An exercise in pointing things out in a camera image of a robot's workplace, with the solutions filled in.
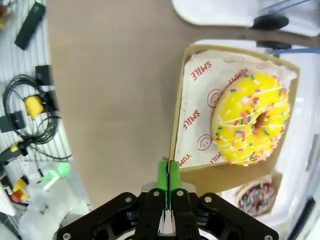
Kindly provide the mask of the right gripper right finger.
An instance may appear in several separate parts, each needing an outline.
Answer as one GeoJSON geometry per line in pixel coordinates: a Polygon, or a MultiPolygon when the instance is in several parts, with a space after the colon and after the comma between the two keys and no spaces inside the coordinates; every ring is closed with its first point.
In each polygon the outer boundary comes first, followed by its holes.
{"type": "Polygon", "coordinates": [[[170,207],[179,240],[277,240],[279,234],[215,193],[197,196],[180,181],[180,164],[169,163],[170,207]]]}

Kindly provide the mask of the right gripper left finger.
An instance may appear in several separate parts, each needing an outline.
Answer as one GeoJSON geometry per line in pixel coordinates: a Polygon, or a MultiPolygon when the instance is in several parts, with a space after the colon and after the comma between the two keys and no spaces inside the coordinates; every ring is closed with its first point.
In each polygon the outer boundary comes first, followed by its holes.
{"type": "Polygon", "coordinates": [[[124,192],[56,233],[58,240],[156,240],[168,191],[168,161],[139,196],[124,192]]]}

